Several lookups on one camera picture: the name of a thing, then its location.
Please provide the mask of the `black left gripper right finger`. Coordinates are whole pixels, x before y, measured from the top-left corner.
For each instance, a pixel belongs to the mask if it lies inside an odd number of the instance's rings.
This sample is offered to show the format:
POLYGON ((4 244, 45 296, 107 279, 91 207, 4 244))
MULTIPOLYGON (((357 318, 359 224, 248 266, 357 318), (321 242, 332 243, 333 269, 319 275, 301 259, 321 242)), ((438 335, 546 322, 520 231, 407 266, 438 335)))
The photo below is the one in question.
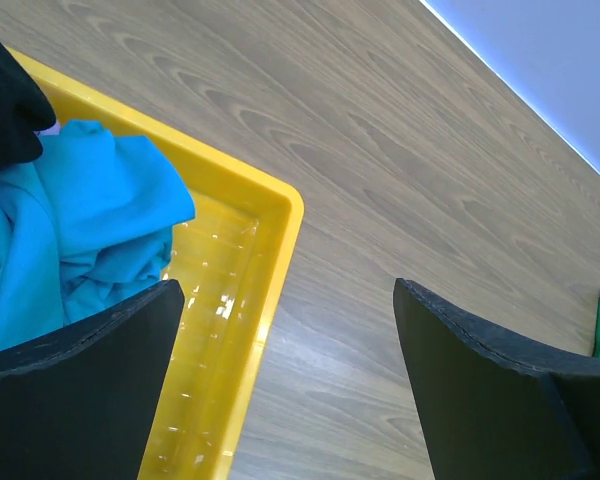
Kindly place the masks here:
POLYGON ((412 280, 393 306, 438 479, 600 479, 600 359, 471 314, 412 280))

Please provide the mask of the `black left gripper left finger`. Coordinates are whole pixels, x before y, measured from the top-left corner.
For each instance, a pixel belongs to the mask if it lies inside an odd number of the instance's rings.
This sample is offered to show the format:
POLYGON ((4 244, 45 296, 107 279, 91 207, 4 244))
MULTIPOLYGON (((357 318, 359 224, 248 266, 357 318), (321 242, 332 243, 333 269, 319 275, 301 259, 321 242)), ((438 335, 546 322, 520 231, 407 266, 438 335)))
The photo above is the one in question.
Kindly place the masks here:
POLYGON ((160 281, 0 351, 0 479, 134 479, 180 325, 160 281))

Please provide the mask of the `black t shirt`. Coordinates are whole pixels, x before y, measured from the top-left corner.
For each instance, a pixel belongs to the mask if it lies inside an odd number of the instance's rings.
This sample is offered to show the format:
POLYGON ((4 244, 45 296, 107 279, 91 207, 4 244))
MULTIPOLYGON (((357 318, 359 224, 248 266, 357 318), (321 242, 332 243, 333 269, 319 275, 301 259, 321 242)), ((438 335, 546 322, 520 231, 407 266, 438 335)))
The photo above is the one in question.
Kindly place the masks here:
POLYGON ((0 171, 38 159, 38 133, 55 124, 47 97, 0 42, 0 171))

